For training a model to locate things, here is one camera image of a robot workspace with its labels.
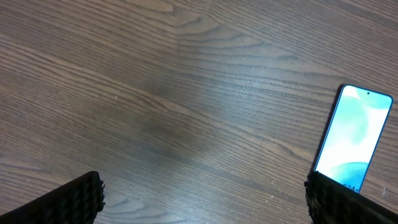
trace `blue phone wallpaper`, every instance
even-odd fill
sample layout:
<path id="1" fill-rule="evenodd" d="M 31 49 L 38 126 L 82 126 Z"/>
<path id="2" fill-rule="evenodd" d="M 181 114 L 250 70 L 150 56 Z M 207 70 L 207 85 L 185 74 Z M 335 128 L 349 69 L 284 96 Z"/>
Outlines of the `blue phone wallpaper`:
<path id="1" fill-rule="evenodd" d="M 344 86 L 315 171 L 359 192 L 391 104 L 390 96 Z"/>

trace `black studded surface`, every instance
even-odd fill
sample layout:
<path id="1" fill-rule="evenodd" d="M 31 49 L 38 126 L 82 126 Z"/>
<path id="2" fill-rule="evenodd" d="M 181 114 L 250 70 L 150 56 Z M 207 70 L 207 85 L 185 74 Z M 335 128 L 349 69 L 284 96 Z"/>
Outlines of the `black studded surface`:
<path id="1" fill-rule="evenodd" d="M 91 224 L 104 207 L 103 181 L 87 174 L 0 216 L 0 223 Z"/>
<path id="2" fill-rule="evenodd" d="M 308 175 L 306 198 L 314 224 L 393 224 L 398 216 L 319 172 Z"/>

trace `wooden table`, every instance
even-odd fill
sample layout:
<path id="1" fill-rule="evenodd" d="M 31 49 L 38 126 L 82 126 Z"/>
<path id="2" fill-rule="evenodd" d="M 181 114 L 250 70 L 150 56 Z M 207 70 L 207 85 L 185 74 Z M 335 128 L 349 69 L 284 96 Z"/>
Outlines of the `wooden table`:
<path id="1" fill-rule="evenodd" d="M 1 0 L 0 213 L 97 170 L 98 223 L 310 223 L 303 182 L 338 86 L 398 96 L 397 11 Z M 397 132 L 394 105 L 361 192 L 394 212 Z"/>

